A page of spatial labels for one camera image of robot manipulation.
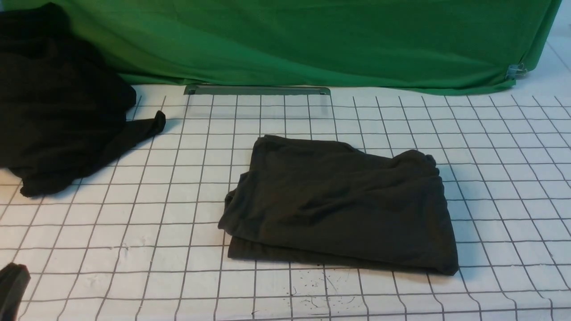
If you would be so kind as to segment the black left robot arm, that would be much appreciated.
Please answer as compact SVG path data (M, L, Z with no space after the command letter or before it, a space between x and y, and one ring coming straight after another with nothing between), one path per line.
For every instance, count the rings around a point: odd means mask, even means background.
M16 321L22 297L30 282L30 272L24 264L9 263L0 271L0 319Z

